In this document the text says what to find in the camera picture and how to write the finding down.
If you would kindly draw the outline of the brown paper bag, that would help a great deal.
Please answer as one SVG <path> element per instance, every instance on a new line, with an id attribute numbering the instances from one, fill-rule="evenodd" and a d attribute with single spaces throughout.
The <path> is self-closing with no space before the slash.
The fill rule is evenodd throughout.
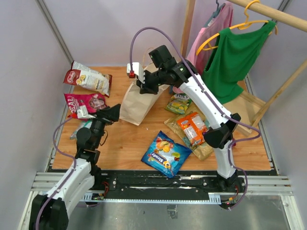
<path id="1" fill-rule="evenodd" d="M 168 85 L 159 86 L 157 95 L 140 94 L 137 79 L 131 80 L 121 103 L 119 118 L 134 125 L 140 125 L 157 99 L 168 87 Z"/>

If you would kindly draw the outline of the magenta crisps bag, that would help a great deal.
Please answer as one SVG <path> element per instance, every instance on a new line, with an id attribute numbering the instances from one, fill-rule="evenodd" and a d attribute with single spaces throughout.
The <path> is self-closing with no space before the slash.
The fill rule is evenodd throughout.
<path id="1" fill-rule="evenodd" d="M 77 111 L 79 106 L 85 105 L 90 115 L 95 115 L 97 110 L 107 107 L 105 97 L 100 93 L 92 94 L 64 94 L 67 106 L 72 113 Z"/>

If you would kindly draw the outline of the orange Fox's candy packet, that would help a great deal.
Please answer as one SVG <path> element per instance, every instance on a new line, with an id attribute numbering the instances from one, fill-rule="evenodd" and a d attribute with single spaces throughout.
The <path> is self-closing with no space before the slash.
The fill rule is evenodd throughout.
<path id="1" fill-rule="evenodd" d="M 177 120 L 177 124 L 185 133 L 192 147 L 205 142 L 204 134 L 208 131 L 208 128 L 199 113 L 193 112 Z"/>

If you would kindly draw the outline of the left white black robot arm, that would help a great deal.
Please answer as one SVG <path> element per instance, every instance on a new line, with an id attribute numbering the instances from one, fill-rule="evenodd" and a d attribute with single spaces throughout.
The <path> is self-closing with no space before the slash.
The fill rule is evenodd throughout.
<path id="1" fill-rule="evenodd" d="M 120 104 L 107 106 L 89 113 L 82 105 L 70 119 L 89 119 L 90 127 L 83 127 L 76 134 L 76 154 L 62 178 L 45 194 L 36 195 L 32 201 L 29 229 L 65 230 L 69 218 L 84 194 L 103 184 L 101 169 L 97 166 L 101 138 L 107 136 L 105 127 L 119 120 Z"/>

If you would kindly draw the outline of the red white chips bag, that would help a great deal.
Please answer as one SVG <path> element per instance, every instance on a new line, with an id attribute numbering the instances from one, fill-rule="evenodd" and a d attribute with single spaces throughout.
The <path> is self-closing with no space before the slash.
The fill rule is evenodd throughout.
<path id="1" fill-rule="evenodd" d="M 98 92 L 106 97 L 110 96 L 112 75 L 102 74 L 79 62 L 73 61 L 71 69 L 67 71 L 63 83 L 81 86 L 90 91 Z"/>

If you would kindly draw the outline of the green snack packet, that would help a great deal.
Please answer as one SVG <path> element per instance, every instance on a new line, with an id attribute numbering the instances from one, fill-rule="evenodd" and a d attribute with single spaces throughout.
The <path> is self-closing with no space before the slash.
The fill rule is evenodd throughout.
<path id="1" fill-rule="evenodd" d="M 192 100 L 184 93 L 174 94 L 169 100 L 165 109 L 167 111 L 183 115 L 187 111 L 191 102 Z"/>

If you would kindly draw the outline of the blue candy packet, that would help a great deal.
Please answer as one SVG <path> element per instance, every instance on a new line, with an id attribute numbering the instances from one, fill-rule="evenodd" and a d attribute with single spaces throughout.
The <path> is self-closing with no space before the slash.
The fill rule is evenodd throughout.
<path id="1" fill-rule="evenodd" d="M 158 170 L 166 177 L 173 178 L 191 153 L 191 149 L 175 143 L 160 131 L 143 155 L 141 162 Z"/>

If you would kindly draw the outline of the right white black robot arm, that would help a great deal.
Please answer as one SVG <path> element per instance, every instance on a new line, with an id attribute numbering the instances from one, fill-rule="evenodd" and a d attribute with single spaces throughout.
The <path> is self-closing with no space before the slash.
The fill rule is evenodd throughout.
<path id="1" fill-rule="evenodd" d="M 157 94 L 160 85 L 172 85 L 180 88 L 197 105 L 210 124 L 203 136 L 216 156 L 218 188 L 224 192 L 231 190 L 237 179 L 231 143 L 233 131 L 241 119 L 240 115 L 232 114 L 222 106 L 194 66 L 184 58 L 177 62 L 165 45 L 154 49 L 149 55 L 157 71 L 149 72 L 140 63 L 131 61 L 127 65 L 127 73 L 136 76 L 141 94 Z"/>

